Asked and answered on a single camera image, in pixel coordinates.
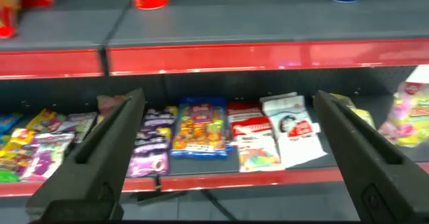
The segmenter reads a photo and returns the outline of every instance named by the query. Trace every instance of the metal shelf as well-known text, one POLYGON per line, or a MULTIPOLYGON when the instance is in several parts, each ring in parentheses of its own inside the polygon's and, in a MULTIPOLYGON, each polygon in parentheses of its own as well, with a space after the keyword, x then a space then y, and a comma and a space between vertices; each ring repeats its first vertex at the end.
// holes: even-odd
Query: metal shelf
POLYGON ((427 64, 427 1, 171 0, 157 10, 131 8, 107 44, 111 74, 427 64))
POLYGON ((99 49, 129 2, 57 0, 20 14, 18 35, 0 42, 0 80, 103 75, 99 49))

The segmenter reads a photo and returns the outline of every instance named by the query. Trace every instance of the gummy candy bag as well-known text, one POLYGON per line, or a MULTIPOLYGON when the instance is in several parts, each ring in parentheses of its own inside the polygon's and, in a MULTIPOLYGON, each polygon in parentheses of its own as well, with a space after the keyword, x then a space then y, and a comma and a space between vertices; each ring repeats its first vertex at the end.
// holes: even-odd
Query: gummy candy bag
POLYGON ((429 139, 429 85, 400 84, 379 133, 391 143, 404 147, 415 147, 429 139))
POLYGON ((236 121, 232 128, 239 152, 240 172, 284 169, 268 117, 236 121))
POLYGON ((38 133, 50 133, 56 131, 65 120, 65 115, 43 109, 27 124, 26 129, 38 133))
POLYGON ((33 144, 35 144, 38 148, 20 179, 48 179, 61 165, 64 159, 64 152, 73 139, 73 133, 36 134, 33 139, 33 144))
POLYGON ((32 144, 35 132, 17 128, 0 149, 0 182, 17 182, 27 168, 37 146, 32 144))
POLYGON ((97 116, 97 124, 96 126, 105 118, 107 117, 113 109, 119 105, 123 100, 125 99, 125 96, 118 95, 118 96, 98 96, 97 97, 97 105, 99 107, 100 114, 97 116))
POLYGON ((327 154, 317 136, 320 128, 311 122, 303 96, 266 101, 263 112, 271 121, 284 168, 327 154))
POLYGON ((225 107, 219 97, 182 98, 170 155, 227 158, 225 107))
POLYGON ((64 121, 55 132, 74 133, 73 142, 80 144, 86 137, 91 126, 93 126, 97 113, 73 113, 67 115, 64 121))
POLYGON ((19 119, 21 119, 21 113, 10 113, 0 115, 0 133, 4 133, 9 130, 19 119))

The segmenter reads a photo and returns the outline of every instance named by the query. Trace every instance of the yellow package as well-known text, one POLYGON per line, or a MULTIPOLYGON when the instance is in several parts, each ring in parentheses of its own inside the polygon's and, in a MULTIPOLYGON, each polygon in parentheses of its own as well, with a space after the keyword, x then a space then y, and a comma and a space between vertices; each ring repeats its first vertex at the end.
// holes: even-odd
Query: yellow package
POLYGON ((403 82, 379 133, 391 143, 405 147, 415 147, 428 140, 429 85, 403 82))
POLYGON ((362 109, 354 109, 350 108, 356 115, 358 115, 361 119, 366 121, 371 127, 375 128, 373 118, 371 117, 371 114, 369 114, 368 111, 362 110, 362 109))

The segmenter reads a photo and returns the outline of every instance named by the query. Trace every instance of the plastic packaging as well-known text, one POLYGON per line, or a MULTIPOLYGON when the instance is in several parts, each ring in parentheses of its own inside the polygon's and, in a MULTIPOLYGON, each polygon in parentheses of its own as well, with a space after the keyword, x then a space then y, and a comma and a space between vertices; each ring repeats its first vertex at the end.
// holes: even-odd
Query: plastic packaging
POLYGON ((73 142, 80 144, 93 126, 97 113, 73 113, 67 115, 64 121, 55 132, 74 133, 73 142))
POLYGON ((379 128, 391 143, 416 147, 429 139, 429 85, 400 84, 387 121, 379 128))
POLYGON ((26 129, 38 133, 50 133, 56 131, 65 120, 65 115, 43 109, 27 124, 26 129))
POLYGON ((4 133, 9 130, 15 123, 18 122, 22 117, 21 113, 10 113, 0 115, 0 133, 4 133))
POLYGON ((37 149, 32 144, 35 132, 17 128, 0 150, 0 182, 17 182, 37 149))
POLYGON ((232 124, 240 172, 283 170, 269 118, 254 117, 232 124))
POLYGON ((263 112, 271 121, 284 168, 326 155, 316 134, 318 125, 311 122, 303 96, 267 101, 263 112))
POLYGON ((97 116, 97 124, 96 126, 105 118, 107 117, 113 109, 119 105, 123 100, 125 96, 118 95, 118 96, 98 96, 97 97, 97 105, 99 107, 100 114, 97 116))
POLYGON ((182 98, 170 155, 227 158, 225 107, 218 97, 182 98))
POLYGON ((167 151, 171 148, 172 127, 176 116, 177 107, 166 107, 163 111, 147 111, 141 130, 137 133, 128 166, 128 177, 142 177, 151 173, 167 174, 167 151))
POLYGON ((64 152, 74 139, 73 133, 41 133, 34 136, 33 145, 37 150, 21 180, 46 180, 61 165, 64 152))

